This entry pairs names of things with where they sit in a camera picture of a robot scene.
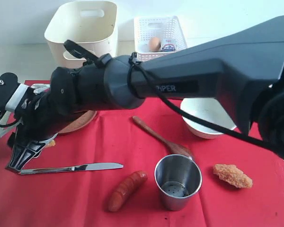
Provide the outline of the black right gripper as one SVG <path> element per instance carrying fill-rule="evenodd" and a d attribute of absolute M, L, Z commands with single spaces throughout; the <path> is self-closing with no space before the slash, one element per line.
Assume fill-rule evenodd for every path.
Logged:
<path fill-rule="evenodd" d="M 15 115 L 16 131 L 7 142 L 12 154 L 6 169 L 20 172 L 41 150 L 50 146 L 62 112 L 62 88 L 11 87 L 7 90 L 7 111 Z"/>

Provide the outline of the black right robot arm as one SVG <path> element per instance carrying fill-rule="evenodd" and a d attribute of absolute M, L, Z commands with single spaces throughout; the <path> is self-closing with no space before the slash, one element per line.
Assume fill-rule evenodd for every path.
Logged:
<path fill-rule="evenodd" d="M 86 111 L 139 107 L 158 97 L 196 123 L 268 149 L 284 160 L 284 16 L 238 33 L 148 61 L 135 53 L 96 57 L 67 40 L 82 67 L 58 67 L 50 88 L 18 85 L 6 109 L 18 120 L 8 140 L 9 171 L 18 173 L 70 121 Z M 171 98 L 216 99 L 238 128 L 230 131 L 180 110 Z"/>

